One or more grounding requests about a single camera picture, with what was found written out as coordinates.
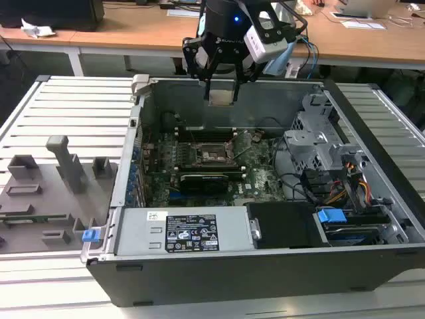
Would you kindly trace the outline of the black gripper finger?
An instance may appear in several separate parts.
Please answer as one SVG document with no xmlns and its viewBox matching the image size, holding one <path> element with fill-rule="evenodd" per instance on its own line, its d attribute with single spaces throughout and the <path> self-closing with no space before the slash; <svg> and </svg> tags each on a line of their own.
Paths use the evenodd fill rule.
<svg viewBox="0 0 425 319">
<path fill-rule="evenodd" d="M 222 58 L 222 48 L 215 43 L 216 37 L 186 37 L 183 39 L 182 50 L 187 63 L 187 72 L 191 78 L 203 81 L 205 83 L 204 99 L 208 100 L 211 89 L 211 79 Z M 204 66 L 199 66 L 197 54 L 201 49 L 207 55 L 207 61 Z"/>
<path fill-rule="evenodd" d="M 248 59 L 250 62 L 247 69 L 244 69 L 243 62 Z M 238 93 L 242 84 L 247 82 L 255 82 L 262 74 L 265 63 L 256 63 L 253 61 L 248 49 L 234 49 L 232 53 L 232 62 L 235 67 L 236 80 L 233 86 L 232 101 L 238 100 Z"/>
</svg>

